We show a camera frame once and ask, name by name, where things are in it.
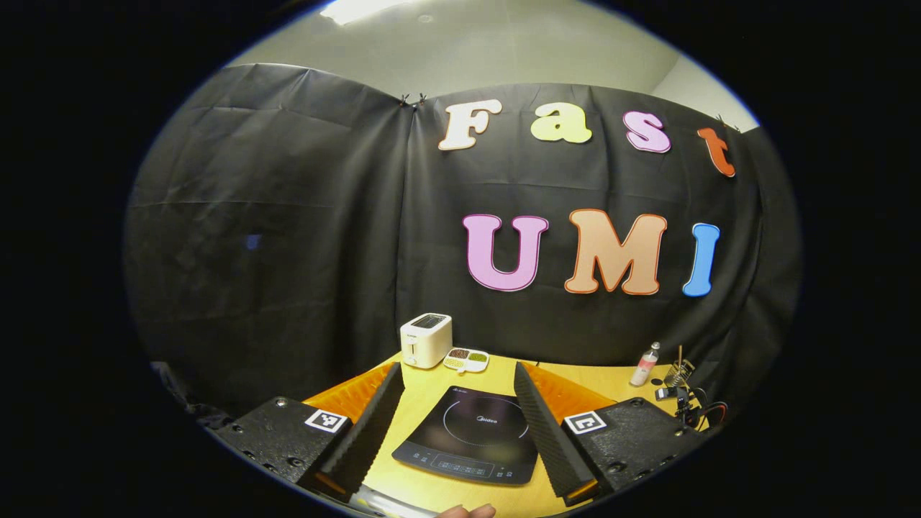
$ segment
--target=white wall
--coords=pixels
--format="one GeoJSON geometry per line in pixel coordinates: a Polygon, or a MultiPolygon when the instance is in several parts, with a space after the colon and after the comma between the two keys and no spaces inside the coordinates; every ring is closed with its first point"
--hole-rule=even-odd
{"type": "Polygon", "coordinates": [[[675,66],[651,93],[714,118],[719,115],[723,122],[737,126],[742,132],[759,125],[741,100],[685,55],[679,56],[675,66]]]}

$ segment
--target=yellow letter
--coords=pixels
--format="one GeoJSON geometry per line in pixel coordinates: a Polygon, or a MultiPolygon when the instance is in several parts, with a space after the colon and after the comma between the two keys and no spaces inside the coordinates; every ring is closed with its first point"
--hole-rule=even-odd
{"type": "Polygon", "coordinates": [[[642,214],[634,221],[621,244],[608,215],[594,208],[574,210],[569,221],[578,228],[576,271],[565,283],[570,293],[593,293],[598,289],[595,264],[601,271],[604,287],[614,291],[630,268],[630,277],[622,286],[630,295],[652,295],[659,291],[659,244],[668,227],[665,218],[642,214]]]}
{"type": "Polygon", "coordinates": [[[448,112],[448,131],[445,139],[438,143],[438,149],[450,151],[452,149],[466,149],[476,144],[476,139],[470,136],[470,128],[476,133],[486,131],[489,124],[489,114],[479,112],[473,117],[473,112],[486,110],[489,113],[502,111],[502,103],[496,99],[452,104],[445,109],[448,112]]]}
{"type": "Polygon", "coordinates": [[[575,104],[551,102],[538,107],[534,114],[540,119],[530,126],[530,133],[541,140],[581,144],[591,138],[591,130],[585,127],[585,112],[575,104]]]}

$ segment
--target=cooktop heating circle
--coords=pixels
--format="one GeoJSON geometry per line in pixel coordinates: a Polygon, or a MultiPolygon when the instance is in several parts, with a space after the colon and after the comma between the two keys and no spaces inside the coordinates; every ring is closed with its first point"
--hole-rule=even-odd
{"type": "Polygon", "coordinates": [[[445,410],[441,422],[451,437],[472,446],[496,446],[528,432],[521,407],[498,397],[457,401],[445,410]]]}

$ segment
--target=pink letter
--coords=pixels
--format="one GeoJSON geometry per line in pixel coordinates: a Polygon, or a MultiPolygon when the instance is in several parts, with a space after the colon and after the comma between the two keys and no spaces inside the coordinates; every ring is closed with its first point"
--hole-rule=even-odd
{"type": "Polygon", "coordinates": [[[624,114],[627,140],[640,151],[664,153],[671,149],[671,141],[662,129],[662,121],[652,113],[627,112],[624,114]]]}
{"type": "Polygon", "coordinates": [[[493,266],[493,238],[502,227],[501,219],[474,214],[463,219],[463,226],[467,228],[467,267],[476,282],[499,291],[518,291],[534,282],[541,234],[550,228],[550,222],[535,216],[512,219],[512,228],[519,232],[521,241],[519,265],[511,273],[500,272],[493,266]]]}

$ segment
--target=ceiling light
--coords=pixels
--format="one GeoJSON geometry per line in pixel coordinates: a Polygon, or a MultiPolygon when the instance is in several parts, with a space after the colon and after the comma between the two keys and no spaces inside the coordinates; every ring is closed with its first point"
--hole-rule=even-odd
{"type": "Polygon", "coordinates": [[[345,25],[388,7],[409,4],[415,0],[336,0],[320,12],[320,16],[332,18],[339,25],[345,25]]]}

